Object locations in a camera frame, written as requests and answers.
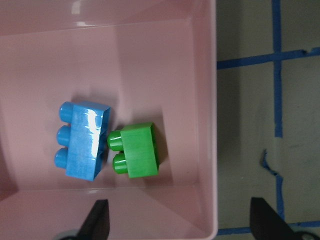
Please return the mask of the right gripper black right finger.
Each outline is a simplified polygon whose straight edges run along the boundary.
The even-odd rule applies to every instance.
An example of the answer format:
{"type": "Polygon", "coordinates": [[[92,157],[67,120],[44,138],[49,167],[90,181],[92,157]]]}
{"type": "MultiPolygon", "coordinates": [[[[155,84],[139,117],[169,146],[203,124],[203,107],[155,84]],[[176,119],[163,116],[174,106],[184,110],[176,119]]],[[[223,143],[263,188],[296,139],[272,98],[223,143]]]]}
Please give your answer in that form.
{"type": "Polygon", "coordinates": [[[256,240],[300,239],[262,197],[250,200],[250,230],[256,240]]]}

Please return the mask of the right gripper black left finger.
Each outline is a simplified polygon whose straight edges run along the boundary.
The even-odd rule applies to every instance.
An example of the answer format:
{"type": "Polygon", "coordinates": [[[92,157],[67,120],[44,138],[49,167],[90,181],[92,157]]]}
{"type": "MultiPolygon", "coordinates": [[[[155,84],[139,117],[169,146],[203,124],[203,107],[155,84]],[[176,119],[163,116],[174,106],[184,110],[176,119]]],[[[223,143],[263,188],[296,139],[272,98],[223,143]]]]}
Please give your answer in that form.
{"type": "Polygon", "coordinates": [[[107,240],[110,233],[109,201],[97,200],[76,235],[77,240],[107,240]]]}

